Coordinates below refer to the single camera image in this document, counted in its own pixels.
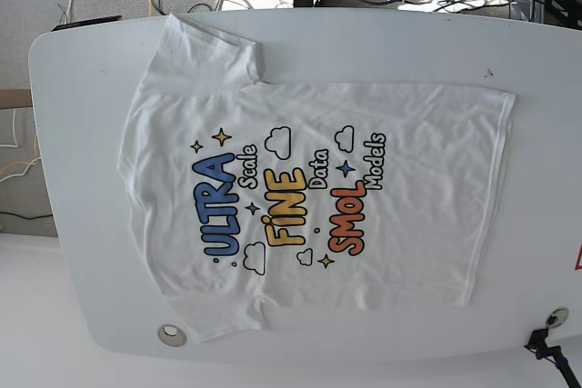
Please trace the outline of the left metal table grommet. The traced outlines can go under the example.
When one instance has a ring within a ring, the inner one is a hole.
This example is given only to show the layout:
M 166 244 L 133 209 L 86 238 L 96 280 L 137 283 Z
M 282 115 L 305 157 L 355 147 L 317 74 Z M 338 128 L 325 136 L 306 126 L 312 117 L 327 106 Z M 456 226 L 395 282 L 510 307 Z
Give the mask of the left metal table grommet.
M 168 347 L 179 348 L 186 344 L 186 333 L 172 324 L 163 324 L 157 329 L 157 337 L 161 343 Z

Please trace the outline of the metal table grommet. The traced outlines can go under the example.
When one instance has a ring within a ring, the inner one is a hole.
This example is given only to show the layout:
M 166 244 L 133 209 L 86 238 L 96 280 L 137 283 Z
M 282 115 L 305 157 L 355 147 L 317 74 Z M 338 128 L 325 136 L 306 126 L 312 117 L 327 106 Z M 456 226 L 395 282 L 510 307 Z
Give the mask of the metal table grommet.
M 552 311 L 546 319 L 546 328 L 555 329 L 564 324 L 569 316 L 569 309 L 567 307 L 559 307 Z
M 179 348 L 186 344 L 186 333 L 172 324 L 163 324 L 157 329 L 157 337 L 161 343 L 168 347 Z

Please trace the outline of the right metal table grommet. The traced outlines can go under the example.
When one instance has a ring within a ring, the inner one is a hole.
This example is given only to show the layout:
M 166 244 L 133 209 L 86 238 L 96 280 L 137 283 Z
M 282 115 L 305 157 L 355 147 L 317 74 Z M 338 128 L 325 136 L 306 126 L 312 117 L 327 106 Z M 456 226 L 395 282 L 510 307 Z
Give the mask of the right metal table grommet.
M 559 307 L 552 311 L 546 319 L 546 328 L 555 329 L 564 324 L 569 316 L 569 309 L 567 307 Z

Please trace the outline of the white printed T-shirt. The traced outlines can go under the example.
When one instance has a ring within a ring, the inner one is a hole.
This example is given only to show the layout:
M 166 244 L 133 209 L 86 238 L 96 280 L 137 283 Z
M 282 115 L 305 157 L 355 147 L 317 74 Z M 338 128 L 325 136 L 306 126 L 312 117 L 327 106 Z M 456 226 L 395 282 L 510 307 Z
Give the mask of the white printed T-shirt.
M 463 307 L 516 97 L 394 82 L 270 84 L 262 48 L 165 20 L 117 169 L 159 292 L 205 342 L 267 306 Z

